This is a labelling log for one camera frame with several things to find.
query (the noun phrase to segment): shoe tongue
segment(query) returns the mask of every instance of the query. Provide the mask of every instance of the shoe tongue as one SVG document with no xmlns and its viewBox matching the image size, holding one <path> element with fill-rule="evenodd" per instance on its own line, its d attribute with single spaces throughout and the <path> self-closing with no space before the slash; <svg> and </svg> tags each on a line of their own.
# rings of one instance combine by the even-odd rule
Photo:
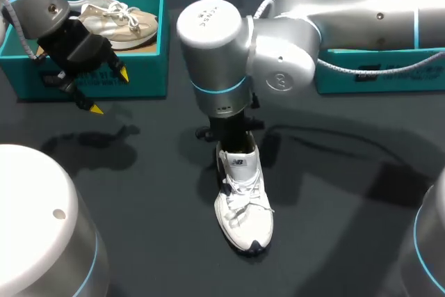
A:
<svg viewBox="0 0 445 297">
<path fill-rule="evenodd" d="M 227 153 L 226 172 L 236 182 L 244 182 L 252 179 L 257 173 L 258 156 L 254 151 L 249 154 Z"/>
<path fill-rule="evenodd" d="M 83 12 L 85 12 L 85 10 L 88 8 L 89 5 L 90 4 L 88 4 L 88 3 L 85 3 L 85 4 L 82 5 L 81 14 L 83 14 Z"/>
<path fill-rule="evenodd" d="M 90 2 L 101 8 L 108 8 L 111 3 L 110 0 L 90 0 Z"/>
</svg>

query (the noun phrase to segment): white sneaker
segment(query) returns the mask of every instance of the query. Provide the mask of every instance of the white sneaker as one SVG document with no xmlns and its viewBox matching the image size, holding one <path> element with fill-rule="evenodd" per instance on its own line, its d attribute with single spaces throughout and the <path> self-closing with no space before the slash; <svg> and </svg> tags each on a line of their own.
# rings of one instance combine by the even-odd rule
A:
<svg viewBox="0 0 445 297">
<path fill-rule="evenodd" d="M 229 153 L 216 148 L 221 190 L 215 201 L 216 218 L 227 239 L 238 250 L 255 254 L 269 244 L 273 231 L 273 210 L 264 190 L 258 147 L 248 133 L 254 150 L 249 154 Z"/>
</svg>

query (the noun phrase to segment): teal box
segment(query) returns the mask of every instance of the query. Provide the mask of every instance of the teal box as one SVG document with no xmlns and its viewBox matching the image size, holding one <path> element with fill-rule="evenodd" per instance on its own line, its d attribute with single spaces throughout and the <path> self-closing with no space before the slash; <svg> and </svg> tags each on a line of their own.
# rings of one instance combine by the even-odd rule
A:
<svg viewBox="0 0 445 297">
<path fill-rule="evenodd" d="M 396 51 L 331 49 L 321 51 L 319 57 L 348 69 L 388 70 L 417 63 L 438 51 L 445 51 L 445 48 Z M 440 59 L 411 72 L 368 76 L 342 74 L 319 65 L 315 81 L 321 94 L 445 90 L 445 61 Z"/>
<path fill-rule="evenodd" d="M 83 74 L 76 82 L 91 98 L 165 97 L 168 85 L 168 52 L 170 42 L 169 17 L 165 0 L 118 0 L 159 18 L 155 52 L 129 52 L 116 54 L 124 61 L 130 83 L 124 84 L 113 76 L 107 65 L 90 74 Z M 34 52 L 36 41 L 29 41 Z M 5 42 L 0 48 L 0 65 L 20 99 L 67 99 L 57 88 L 45 87 L 42 75 L 59 73 L 60 69 L 47 58 L 37 66 L 26 56 L 15 29 L 9 27 Z"/>
</svg>

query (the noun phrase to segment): white cable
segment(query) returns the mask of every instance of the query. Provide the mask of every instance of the white cable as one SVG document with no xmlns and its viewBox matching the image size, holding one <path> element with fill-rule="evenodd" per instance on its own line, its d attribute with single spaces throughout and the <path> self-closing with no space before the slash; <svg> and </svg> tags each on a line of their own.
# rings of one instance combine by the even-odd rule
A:
<svg viewBox="0 0 445 297">
<path fill-rule="evenodd" d="M 253 15 L 254 19 L 259 19 L 262 15 L 265 9 L 273 3 L 273 0 L 263 0 L 261 5 L 258 7 L 257 11 Z"/>
<path fill-rule="evenodd" d="M 9 16 L 11 17 L 11 20 L 13 21 L 14 28 L 17 31 L 17 34 L 20 39 L 20 43 L 22 44 L 24 51 L 26 52 L 26 54 L 28 55 L 29 58 L 36 59 L 37 57 L 35 56 L 35 54 L 31 50 L 31 48 L 29 47 L 28 41 L 26 41 L 26 38 L 23 34 L 22 25 L 20 24 L 20 21 L 17 18 L 17 14 L 15 14 L 13 5 L 11 5 L 9 0 L 0 0 L 0 1 L 4 4 L 6 10 L 8 10 L 8 12 L 9 12 Z"/>
<path fill-rule="evenodd" d="M 327 63 L 325 61 L 322 61 L 321 59 L 318 60 L 318 64 L 325 66 L 327 68 L 330 68 L 331 70 L 348 73 L 348 74 L 398 74 L 402 72 L 408 72 L 415 69 L 418 69 L 419 67 L 425 66 L 439 58 L 445 57 L 445 52 L 441 51 L 431 57 L 428 57 L 427 59 L 424 59 L 423 61 L 420 61 L 418 63 L 415 63 L 413 65 L 408 65 L 405 67 L 400 67 L 398 69 L 390 69 L 390 70 L 352 70 L 352 69 L 346 69 L 344 67 L 339 67 L 330 63 Z"/>
</svg>

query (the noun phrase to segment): dark background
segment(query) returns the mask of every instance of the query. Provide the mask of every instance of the dark background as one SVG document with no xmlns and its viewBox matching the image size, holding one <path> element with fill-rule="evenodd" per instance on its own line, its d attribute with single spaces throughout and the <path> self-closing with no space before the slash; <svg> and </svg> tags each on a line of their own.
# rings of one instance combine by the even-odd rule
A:
<svg viewBox="0 0 445 297">
<path fill-rule="evenodd" d="M 320 96 L 263 104 L 250 115 L 275 209 L 269 252 L 246 259 L 226 244 L 213 211 L 214 143 L 196 105 L 172 28 L 168 97 L 21 103 L 0 75 L 0 142 L 34 147 L 68 171 L 105 241 L 109 297 L 394 297 L 395 261 L 426 187 L 445 166 L 445 96 Z M 243 14 L 262 0 L 229 0 Z"/>
</svg>

